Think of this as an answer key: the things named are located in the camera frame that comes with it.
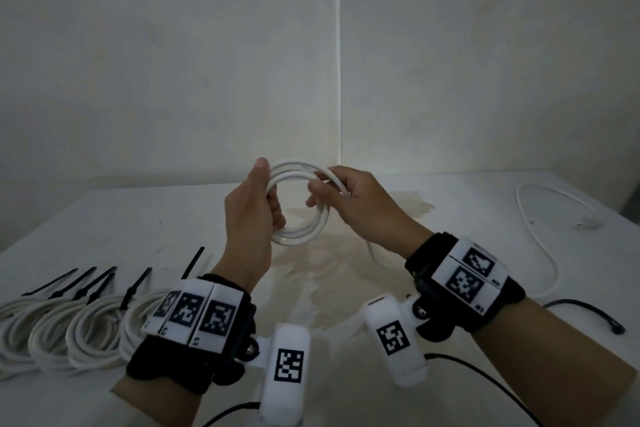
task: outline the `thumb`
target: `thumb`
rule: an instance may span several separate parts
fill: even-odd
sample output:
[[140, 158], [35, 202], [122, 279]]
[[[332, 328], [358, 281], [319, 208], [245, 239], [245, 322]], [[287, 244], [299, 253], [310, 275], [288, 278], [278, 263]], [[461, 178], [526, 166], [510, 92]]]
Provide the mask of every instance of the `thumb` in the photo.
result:
[[322, 181], [311, 181], [307, 188], [317, 201], [329, 204], [329, 206], [341, 212], [345, 197], [336, 188]]
[[256, 183], [264, 190], [269, 183], [269, 177], [269, 161], [260, 157], [253, 164], [253, 169], [249, 172], [247, 180]]

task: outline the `wrist brace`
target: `wrist brace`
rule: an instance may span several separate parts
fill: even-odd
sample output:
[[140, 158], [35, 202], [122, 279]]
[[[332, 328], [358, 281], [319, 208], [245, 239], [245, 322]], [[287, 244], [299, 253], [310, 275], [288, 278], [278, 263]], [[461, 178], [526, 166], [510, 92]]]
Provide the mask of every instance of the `wrist brace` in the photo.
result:
[[434, 235], [409, 257], [405, 268], [413, 275], [422, 296], [419, 303], [431, 318], [420, 326], [434, 333], [431, 341], [443, 341], [454, 326], [476, 332], [504, 305], [526, 296], [504, 264], [466, 237]]
[[225, 278], [180, 280], [142, 327], [148, 336], [127, 374], [136, 380], [171, 378], [197, 395], [212, 381], [235, 383], [244, 374], [236, 354], [255, 333], [254, 313], [251, 296]]

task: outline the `hand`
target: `hand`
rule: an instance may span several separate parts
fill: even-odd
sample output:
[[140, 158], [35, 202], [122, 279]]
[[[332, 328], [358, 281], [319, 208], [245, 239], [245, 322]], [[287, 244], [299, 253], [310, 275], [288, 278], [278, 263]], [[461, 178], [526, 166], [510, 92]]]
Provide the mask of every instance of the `hand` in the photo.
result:
[[[402, 211], [370, 172], [343, 165], [329, 167], [329, 170], [342, 181], [351, 196], [344, 196], [331, 181], [311, 181], [307, 206], [315, 206], [316, 201], [328, 204], [360, 237], [405, 259], [433, 235]], [[323, 172], [318, 171], [316, 175], [323, 181], [329, 179]]]
[[271, 266], [271, 234], [286, 220], [276, 188], [264, 192], [269, 182], [269, 162], [260, 157], [240, 186], [225, 198], [227, 246], [211, 271], [251, 293]]

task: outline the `white wall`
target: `white wall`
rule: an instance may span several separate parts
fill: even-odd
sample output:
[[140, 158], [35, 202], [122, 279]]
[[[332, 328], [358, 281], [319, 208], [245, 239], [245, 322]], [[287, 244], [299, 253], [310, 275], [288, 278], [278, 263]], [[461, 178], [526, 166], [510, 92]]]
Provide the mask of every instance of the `white wall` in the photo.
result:
[[87, 190], [380, 174], [640, 178], [637, 0], [0, 0], [0, 250]]
[[86, 190], [338, 160], [335, 0], [0, 0], [0, 250]]
[[345, 163], [640, 178], [638, 0], [340, 0], [340, 42]]

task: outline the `brown stain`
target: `brown stain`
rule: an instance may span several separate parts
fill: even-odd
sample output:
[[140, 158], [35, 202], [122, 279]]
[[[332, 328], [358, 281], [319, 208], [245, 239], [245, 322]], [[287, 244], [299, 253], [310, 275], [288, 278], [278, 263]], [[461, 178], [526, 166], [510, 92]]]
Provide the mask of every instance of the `brown stain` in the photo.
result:
[[[435, 206], [425, 203], [417, 191], [392, 192], [391, 196], [412, 218], [421, 218]], [[314, 209], [287, 211], [310, 220]], [[383, 293], [404, 298], [411, 294], [411, 276], [374, 262], [366, 242], [332, 212], [327, 225], [312, 242], [292, 247], [277, 246], [272, 267], [277, 286], [268, 304], [256, 314], [259, 334], [268, 333], [279, 322], [287, 322], [301, 297], [302, 284], [311, 281], [316, 289], [309, 295], [314, 318], [312, 329], [331, 328], [354, 316], [367, 300]]]

